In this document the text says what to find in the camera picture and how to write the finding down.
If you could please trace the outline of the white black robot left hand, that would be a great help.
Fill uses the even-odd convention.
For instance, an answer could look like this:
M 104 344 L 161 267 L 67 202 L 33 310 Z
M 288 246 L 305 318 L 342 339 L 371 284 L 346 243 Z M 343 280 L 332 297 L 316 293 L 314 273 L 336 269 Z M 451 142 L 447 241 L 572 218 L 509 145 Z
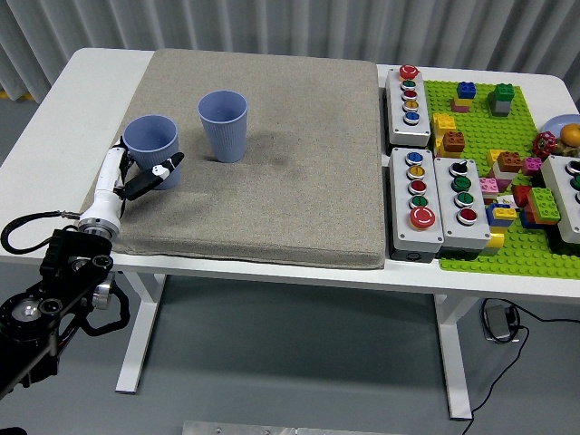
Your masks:
M 133 161 L 123 139 L 119 139 L 105 156 L 96 180 L 93 202 L 82 213 L 79 229 L 90 232 L 98 228 L 112 234 L 118 233 L 125 201 L 137 199 L 155 189 L 177 171 L 183 159 L 184 153 L 177 151 L 126 183 L 125 176 Z

